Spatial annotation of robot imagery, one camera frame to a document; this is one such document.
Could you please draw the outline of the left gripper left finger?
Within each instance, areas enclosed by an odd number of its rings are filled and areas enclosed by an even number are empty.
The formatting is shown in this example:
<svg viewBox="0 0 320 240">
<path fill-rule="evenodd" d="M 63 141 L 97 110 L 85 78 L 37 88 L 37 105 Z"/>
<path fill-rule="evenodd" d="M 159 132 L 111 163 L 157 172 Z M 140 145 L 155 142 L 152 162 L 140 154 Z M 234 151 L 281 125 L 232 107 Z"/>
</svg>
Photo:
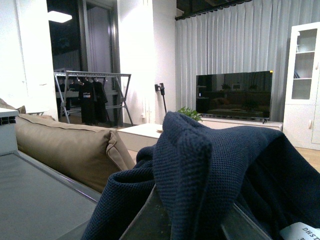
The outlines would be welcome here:
<svg viewBox="0 0 320 240">
<path fill-rule="evenodd" d="M 121 235 L 121 240 L 170 240 L 171 221 L 157 187 L 154 186 L 145 204 Z"/>
</svg>

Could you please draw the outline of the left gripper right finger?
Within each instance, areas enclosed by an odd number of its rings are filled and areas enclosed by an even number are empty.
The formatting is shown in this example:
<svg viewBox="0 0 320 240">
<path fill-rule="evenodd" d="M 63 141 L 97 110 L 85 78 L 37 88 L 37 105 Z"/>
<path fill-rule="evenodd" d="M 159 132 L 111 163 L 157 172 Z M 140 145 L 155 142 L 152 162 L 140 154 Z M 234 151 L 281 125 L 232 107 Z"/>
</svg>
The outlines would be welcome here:
<svg viewBox="0 0 320 240">
<path fill-rule="evenodd" d="M 272 240 L 265 228 L 241 204 L 232 204 L 220 230 L 226 240 Z"/>
</svg>

